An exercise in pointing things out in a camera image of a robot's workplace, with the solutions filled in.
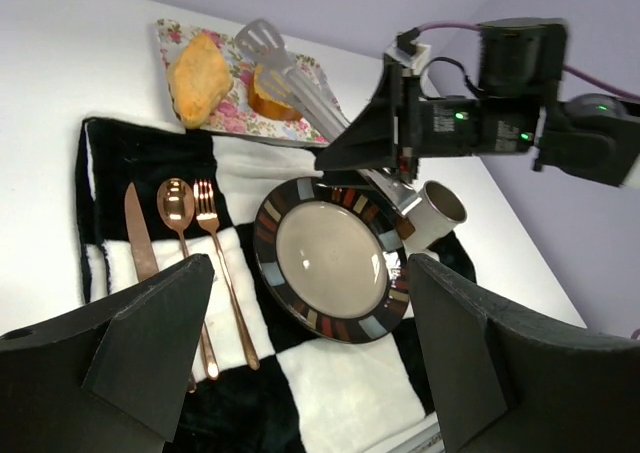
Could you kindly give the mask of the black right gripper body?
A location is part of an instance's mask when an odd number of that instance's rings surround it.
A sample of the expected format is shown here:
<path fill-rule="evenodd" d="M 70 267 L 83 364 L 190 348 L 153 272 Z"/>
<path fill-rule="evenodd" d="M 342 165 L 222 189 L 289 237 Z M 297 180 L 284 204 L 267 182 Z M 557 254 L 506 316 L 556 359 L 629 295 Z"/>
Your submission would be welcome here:
<path fill-rule="evenodd" d="M 476 91 L 429 97 L 414 74 L 386 55 L 382 99 L 391 119 L 382 124 L 382 166 L 405 181 L 417 177 L 420 158 L 519 155 L 534 145 L 542 100 L 533 95 L 497 97 Z"/>

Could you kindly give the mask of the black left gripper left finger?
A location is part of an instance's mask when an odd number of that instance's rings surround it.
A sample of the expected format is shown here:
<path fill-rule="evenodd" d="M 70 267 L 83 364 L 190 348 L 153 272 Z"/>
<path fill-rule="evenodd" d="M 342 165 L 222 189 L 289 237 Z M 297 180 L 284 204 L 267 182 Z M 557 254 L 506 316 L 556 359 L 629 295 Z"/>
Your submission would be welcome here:
<path fill-rule="evenodd" d="M 4 452 L 160 452 L 173 440 L 214 276 L 195 254 L 1 337 Z"/>

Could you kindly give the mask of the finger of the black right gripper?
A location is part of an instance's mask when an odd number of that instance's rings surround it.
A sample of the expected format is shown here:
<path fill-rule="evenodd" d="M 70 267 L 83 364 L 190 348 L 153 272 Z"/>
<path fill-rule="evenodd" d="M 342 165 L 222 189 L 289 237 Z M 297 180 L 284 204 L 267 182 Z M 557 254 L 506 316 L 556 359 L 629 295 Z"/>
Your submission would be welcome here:
<path fill-rule="evenodd" d="M 381 169 L 397 166 L 397 112 L 400 68 L 385 67 L 366 107 L 316 158 L 324 171 Z"/>

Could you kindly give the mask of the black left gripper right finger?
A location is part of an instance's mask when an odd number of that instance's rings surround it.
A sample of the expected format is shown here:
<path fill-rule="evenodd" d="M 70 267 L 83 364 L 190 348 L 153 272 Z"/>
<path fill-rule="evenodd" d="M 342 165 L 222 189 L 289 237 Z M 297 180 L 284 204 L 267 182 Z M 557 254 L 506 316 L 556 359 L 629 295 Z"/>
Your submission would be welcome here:
<path fill-rule="evenodd" d="M 553 319 L 424 254 L 409 293 L 449 452 L 635 452 L 639 344 Z"/>

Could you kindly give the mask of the silver metal serving tongs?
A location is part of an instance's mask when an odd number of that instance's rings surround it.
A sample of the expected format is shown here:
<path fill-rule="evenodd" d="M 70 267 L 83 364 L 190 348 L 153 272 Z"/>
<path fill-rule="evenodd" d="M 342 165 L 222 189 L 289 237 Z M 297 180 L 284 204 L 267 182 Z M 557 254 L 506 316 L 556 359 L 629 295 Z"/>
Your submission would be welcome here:
<path fill-rule="evenodd" d="M 244 55 L 263 66 L 258 75 L 262 88 L 298 110 L 324 138 L 332 142 L 346 130 L 349 121 L 291 60 L 284 39 L 271 23 L 261 18 L 251 21 L 236 34 L 235 43 Z M 358 173 L 403 217 L 421 202 L 412 187 L 386 172 L 360 169 Z"/>

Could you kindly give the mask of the round toasted bread piece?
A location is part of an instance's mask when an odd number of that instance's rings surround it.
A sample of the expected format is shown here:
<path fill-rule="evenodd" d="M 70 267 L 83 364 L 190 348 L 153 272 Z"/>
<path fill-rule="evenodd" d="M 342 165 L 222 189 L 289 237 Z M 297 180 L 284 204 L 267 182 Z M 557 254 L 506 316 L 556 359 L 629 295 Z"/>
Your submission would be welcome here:
<path fill-rule="evenodd" d="M 302 114 L 288 103 L 275 99 L 259 85 L 259 75 L 264 66 L 257 64 L 248 85 L 249 106 L 258 114 L 276 121 L 300 121 Z"/>

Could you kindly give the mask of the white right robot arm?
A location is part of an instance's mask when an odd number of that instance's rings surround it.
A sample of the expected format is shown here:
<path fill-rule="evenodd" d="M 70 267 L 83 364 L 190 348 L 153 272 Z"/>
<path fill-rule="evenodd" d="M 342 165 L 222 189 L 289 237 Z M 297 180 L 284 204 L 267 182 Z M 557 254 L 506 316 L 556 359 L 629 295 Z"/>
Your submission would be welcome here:
<path fill-rule="evenodd" d="M 317 157 L 324 171 L 388 169 L 417 176 L 422 158 L 522 155 L 592 182 L 628 183 L 639 160 L 639 99 L 596 81 L 591 94 L 563 101 L 568 26 L 557 18 L 508 18 L 474 26 L 478 77 L 467 96 L 433 97 L 401 67 L 417 51 L 421 28 L 397 35 L 371 102 Z"/>

